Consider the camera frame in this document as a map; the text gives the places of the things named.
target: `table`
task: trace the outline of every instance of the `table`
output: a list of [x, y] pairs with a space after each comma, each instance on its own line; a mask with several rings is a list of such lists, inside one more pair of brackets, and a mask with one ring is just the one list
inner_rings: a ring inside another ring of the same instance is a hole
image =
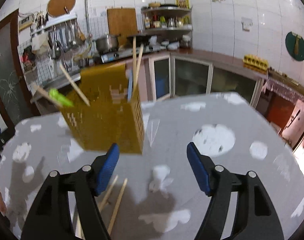
[[[285, 239], [303, 221], [304, 177], [291, 149], [239, 95], [218, 93], [147, 102], [142, 103], [142, 112], [146, 129], [143, 154], [120, 155], [112, 175], [113, 179], [118, 174], [119, 180], [111, 205], [101, 212], [108, 226], [123, 180], [128, 178], [112, 239], [194, 239], [210, 198], [200, 191], [187, 160], [190, 141], [230, 172], [253, 170], [258, 174]], [[0, 187], [14, 234], [20, 237], [27, 212], [50, 171], [75, 172], [100, 154], [84, 151], [76, 143], [60, 113], [21, 121], [0, 161]], [[156, 192], [151, 192], [154, 168], [163, 178], [161, 186], [154, 185]], [[231, 233], [236, 201], [237, 193], [232, 193], [222, 238]], [[72, 193], [69, 203], [75, 225]]]

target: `wall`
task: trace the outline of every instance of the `wall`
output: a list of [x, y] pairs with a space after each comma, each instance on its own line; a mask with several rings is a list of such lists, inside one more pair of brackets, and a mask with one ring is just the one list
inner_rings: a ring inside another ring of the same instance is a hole
[[[19, 5], [21, 13], [45, 10], [49, 0], [7, 0], [0, 10], [0, 20]], [[141, 26], [140, 7], [151, 1], [174, 3], [174, 0], [88, 0], [90, 17], [104, 16], [106, 7], [135, 7]], [[251, 53], [266, 58], [270, 65], [287, 73], [304, 85], [304, 61], [291, 59], [285, 48], [289, 31], [304, 38], [304, 6], [300, 0], [190, 0], [193, 23], [193, 47], [242, 58]], [[79, 21], [84, 18], [84, 0], [76, 0], [73, 9]], [[242, 31], [242, 17], [250, 18], [253, 26]], [[22, 32], [19, 41], [29, 39]]]

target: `glass cabinet door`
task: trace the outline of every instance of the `glass cabinet door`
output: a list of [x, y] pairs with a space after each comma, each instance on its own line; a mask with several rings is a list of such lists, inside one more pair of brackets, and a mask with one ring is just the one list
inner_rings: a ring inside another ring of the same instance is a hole
[[256, 80], [213, 67], [211, 92], [237, 92], [251, 102]]
[[208, 68], [208, 65], [175, 59], [175, 95], [205, 94]]
[[156, 99], [170, 94], [170, 59], [154, 61]]

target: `silver screw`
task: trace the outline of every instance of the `silver screw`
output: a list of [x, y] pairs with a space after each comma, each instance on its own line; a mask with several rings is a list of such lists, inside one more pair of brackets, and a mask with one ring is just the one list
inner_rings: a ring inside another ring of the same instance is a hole
[[50, 177], [55, 177], [56, 175], [58, 175], [57, 171], [51, 171], [50, 172]]
[[224, 171], [224, 167], [220, 166], [220, 165], [216, 165], [215, 170], [218, 171], [218, 172], [222, 172], [222, 171]]
[[253, 171], [250, 171], [250, 172], [248, 173], [248, 176], [250, 176], [251, 178], [255, 178], [255, 177], [256, 177], [256, 173], [253, 172]]
[[84, 165], [82, 167], [82, 171], [90, 171], [91, 170], [91, 166], [90, 165]]

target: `green utensil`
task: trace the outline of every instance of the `green utensil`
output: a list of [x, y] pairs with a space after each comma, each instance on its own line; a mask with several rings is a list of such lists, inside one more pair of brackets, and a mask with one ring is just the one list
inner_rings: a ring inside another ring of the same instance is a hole
[[297, 61], [304, 60], [304, 39], [300, 35], [289, 32], [286, 35], [285, 45], [293, 59]]
[[73, 102], [69, 99], [67, 99], [64, 95], [59, 93], [57, 89], [51, 88], [49, 91], [49, 96], [55, 100], [57, 100], [59, 103], [61, 103], [63, 106], [74, 106]]

